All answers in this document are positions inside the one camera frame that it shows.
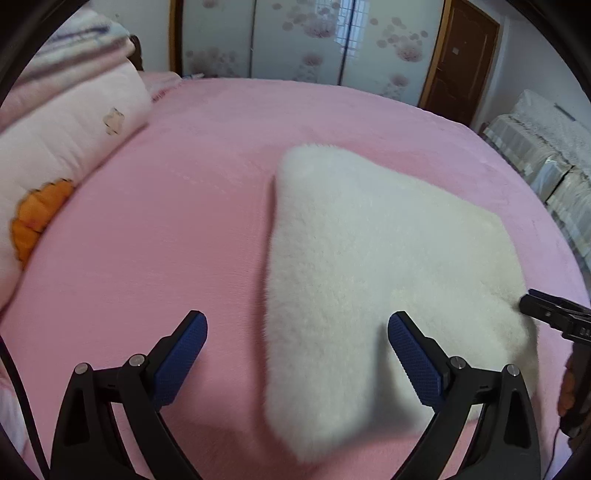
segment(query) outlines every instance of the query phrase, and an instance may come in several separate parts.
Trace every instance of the white fluffy cloth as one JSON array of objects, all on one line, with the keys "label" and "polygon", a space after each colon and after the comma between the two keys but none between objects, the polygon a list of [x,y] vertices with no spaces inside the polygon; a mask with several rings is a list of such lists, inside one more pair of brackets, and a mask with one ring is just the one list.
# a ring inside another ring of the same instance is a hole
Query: white fluffy cloth
[{"label": "white fluffy cloth", "polygon": [[336,147],[293,149],[276,181],[265,414],[300,461],[428,425],[388,342],[397,310],[473,367],[517,364],[535,391],[535,324],[496,215]]}]

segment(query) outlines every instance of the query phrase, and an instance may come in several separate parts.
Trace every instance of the wooden door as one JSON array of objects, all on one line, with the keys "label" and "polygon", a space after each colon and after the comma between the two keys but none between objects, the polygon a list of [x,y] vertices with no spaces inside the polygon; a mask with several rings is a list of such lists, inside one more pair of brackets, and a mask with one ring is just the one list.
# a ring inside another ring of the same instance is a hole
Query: wooden door
[{"label": "wooden door", "polygon": [[451,8],[433,82],[422,107],[469,126],[495,53],[499,24],[466,0]]}]

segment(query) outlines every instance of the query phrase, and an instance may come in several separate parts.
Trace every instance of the blue gripper pad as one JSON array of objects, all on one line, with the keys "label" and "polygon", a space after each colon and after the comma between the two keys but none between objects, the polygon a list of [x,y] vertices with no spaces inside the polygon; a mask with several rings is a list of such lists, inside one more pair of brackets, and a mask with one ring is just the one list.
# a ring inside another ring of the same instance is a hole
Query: blue gripper pad
[{"label": "blue gripper pad", "polygon": [[390,317],[388,340],[404,367],[418,399],[423,405],[438,412],[444,403],[441,375],[404,323],[402,315],[406,315],[410,320],[404,312],[396,312]]},{"label": "blue gripper pad", "polygon": [[167,355],[158,359],[160,366],[152,380],[152,404],[157,411],[174,401],[206,339],[207,319],[203,313],[192,311],[171,336],[161,339],[152,350],[156,353],[161,342],[168,347],[161,349]]}]

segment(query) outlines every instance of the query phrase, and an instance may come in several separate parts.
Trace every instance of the pink bedsheet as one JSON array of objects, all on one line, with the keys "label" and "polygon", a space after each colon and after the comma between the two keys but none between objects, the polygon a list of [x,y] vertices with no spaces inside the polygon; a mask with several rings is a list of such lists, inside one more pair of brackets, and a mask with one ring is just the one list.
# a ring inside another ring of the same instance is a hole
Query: pink bedsheet
[{"label": "pink bedsheet", "polygon": [[[588,304],[576,263],[542,204],[467,128],[343,87],[186,81],[155,104],[151,125],[50,225],[0,325],[47,454],[78,362],[121,365],[199,309],[209,321],[207,344],[163,415],[206,480],[387,479],[397,470],[416,439],[365,444],[301,466],[263,419],[272,179],[286,149],[305,142],[350,149],[497,213],[527,286]],[[546,327],[538,344],[536,404],[547,462],[570,346]],[[139,471],[149,475],[137,447],[130,450]],[[454,454],[448,474],[461,454]],[[566,455],[562,446],[556,462]]]}]

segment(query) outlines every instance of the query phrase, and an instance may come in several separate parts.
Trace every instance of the sliding wardrobe door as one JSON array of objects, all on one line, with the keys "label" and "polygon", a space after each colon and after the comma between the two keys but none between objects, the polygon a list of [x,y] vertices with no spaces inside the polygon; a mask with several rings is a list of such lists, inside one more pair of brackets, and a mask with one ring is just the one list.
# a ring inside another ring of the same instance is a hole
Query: sliding wardrobe door
[{"label": "sliding wardrobe door", "polygon": [[252,76],[336,85],[353,0],[258,0]]},{"label": "sliding wardrobe door", "polygon": [[358,0],[356,11],[342,85],[418,105],[443,0]]},{"label": "sliding wardrobe door", "polygon": [[183,74],[248,77],[254,0],[184,0]]}]

